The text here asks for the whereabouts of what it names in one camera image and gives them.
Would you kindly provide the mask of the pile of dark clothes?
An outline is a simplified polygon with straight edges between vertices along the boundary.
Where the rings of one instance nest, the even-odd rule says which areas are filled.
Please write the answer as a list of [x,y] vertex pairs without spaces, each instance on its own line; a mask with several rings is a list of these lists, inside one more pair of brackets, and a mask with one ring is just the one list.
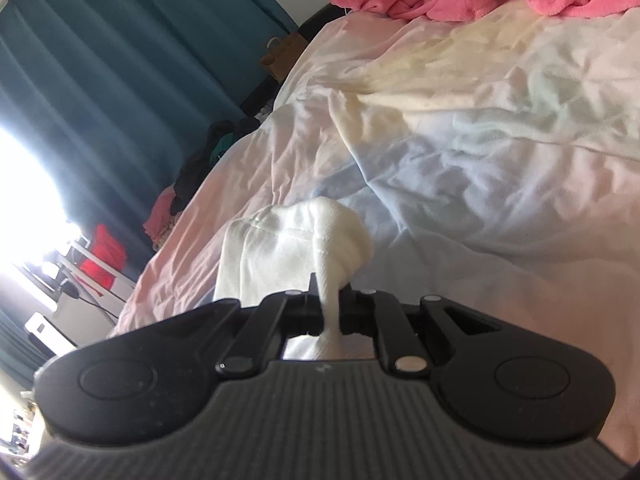
[[145,234],[157,252],[165,243],[195,193],[216,163],[232,145],[254,132],[260,126],[255,117],[245,117],[236,124],[224,120],[214,122],[207,130],[205,144],[193,153],[181,166],[173,184],[157,197],[148,220],[143,223]]

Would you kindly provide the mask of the white drying rack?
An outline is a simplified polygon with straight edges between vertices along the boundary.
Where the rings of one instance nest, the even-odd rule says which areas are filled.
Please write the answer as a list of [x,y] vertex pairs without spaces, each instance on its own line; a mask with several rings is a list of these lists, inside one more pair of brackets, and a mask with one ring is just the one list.
[[85,237],[18,270],[47,297],[42,302],[50,311],[56,312],[64,299],[77,301],[97,310],[112,324],[134,289],[134,281],[95,255]]

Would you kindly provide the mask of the red cloth on rack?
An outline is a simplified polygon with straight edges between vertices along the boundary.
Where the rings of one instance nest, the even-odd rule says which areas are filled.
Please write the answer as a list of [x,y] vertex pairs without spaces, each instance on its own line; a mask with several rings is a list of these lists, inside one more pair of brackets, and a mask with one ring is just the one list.
[[[118,272],[124,270],[127,261],[126,249],[104,224],[96,226],[90,245],[90,252],[114,270]],[[79,269],[106,289],[110,289],[114,284],[114,275],[90,259],[86,259],[81,263]]]

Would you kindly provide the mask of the pastel rainbow duvet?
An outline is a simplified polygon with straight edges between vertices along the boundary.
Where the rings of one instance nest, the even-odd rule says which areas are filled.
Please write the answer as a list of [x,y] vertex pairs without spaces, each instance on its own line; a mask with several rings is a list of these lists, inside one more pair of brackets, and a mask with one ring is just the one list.
[[639,457],[639,13],[466,25],[327,24],[262,126],[205,179],[142,272],[119,333],[212,296],[229,224],[314,196],[374,255],[355,286],[439,294],[594,354],[602,440]]

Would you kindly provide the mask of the brown paper bag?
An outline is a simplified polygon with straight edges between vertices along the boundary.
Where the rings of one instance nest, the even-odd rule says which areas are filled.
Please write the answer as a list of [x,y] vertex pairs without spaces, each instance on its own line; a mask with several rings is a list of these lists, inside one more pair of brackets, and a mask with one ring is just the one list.
[[267,53],[260,59],[260,66],[282,84],[307,46],[308,41],[298,32],[284,38],[272,37],[266,43]]

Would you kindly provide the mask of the teal curtain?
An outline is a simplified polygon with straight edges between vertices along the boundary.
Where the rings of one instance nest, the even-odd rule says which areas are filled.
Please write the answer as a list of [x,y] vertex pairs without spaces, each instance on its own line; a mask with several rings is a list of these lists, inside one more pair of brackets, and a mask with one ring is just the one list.
[[213,122],[243,117],[268,40],[295,27],[276,0],[8,0],[1,123],[141,272],[160,192]]

